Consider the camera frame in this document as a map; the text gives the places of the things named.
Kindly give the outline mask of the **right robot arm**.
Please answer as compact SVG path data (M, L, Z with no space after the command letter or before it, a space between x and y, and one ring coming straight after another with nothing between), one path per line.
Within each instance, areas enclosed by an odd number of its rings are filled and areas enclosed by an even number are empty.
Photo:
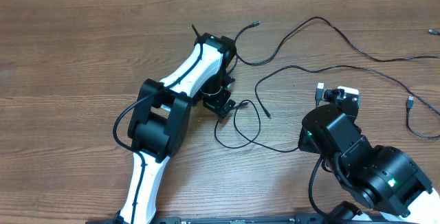
M327 214L313 204L327 223L438 223L439 194L409 155L392 146L371 146L355 124L358 104L326 104L302 119L301 151L316 153L338 183L360 205L379 212L380 219L351 203Z

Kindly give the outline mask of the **black cable pulled free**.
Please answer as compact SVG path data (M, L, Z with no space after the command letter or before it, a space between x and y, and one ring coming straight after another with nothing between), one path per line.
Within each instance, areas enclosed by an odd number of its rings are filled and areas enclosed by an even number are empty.
M277 69L276 71L270 73L269 75L261 78L254 87L254 94L256 96L256 99L258 101L258 103L260 104L262 110L265 112L266 116L268 118L271 118L271 113L265 108L264 104L262 103L259 94L258 94L258 87L259 85L264 81L267 80L268 78L274 76L277 73L280 73L282 71L285 71L287 69L299 69L301 71L307 72L309 74L320 74L322 72L325 71L331 71L331 70L356 70L356 71L364 71L364 72L368 72L369 74L376 74L380 77L383 77L385 79L391 80L394 83L398 84L400 87L402 87L410 96L418 99L422 104L426 105L431 111L433 111L434 113L436 113L437 115L439 115L439 110L437 110L436 108L434 108L429 102L427 102L426 100L424 100L422 97L418 96L416 93L414 93L413 91L410 90L409 87L407 87L404 83L402 83L401 81L397 80L396 78L393 78L391 76L388 76L386 74L383 74L382 72L375 70L375 69L369 69L369 68L365 68L365 67L357 67L357 66L352 66L352 65L333 65L330 67L325 67L322 69L307 69L305 67L301 67L299 65L288 65L288 66L284 66L281 67L280 69Z
M260 24L255 21L238 32L237 62L259 67L276 59L338 62L353 57L375 63L439 60L439 40L412 29L340 29L321 16L308 18L290 30L263 29Z

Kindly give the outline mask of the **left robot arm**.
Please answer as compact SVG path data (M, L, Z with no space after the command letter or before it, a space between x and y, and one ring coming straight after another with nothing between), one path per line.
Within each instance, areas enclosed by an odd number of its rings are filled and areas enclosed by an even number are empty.
M122 209L113 223L151 223L162 176L170 158L185 140L190 112L199 101L223 120L236 106L226 71L235 57L234 40L205 33L197 35L191 55L171 75L147 79L131 113L127 135L133 153L133 173Z

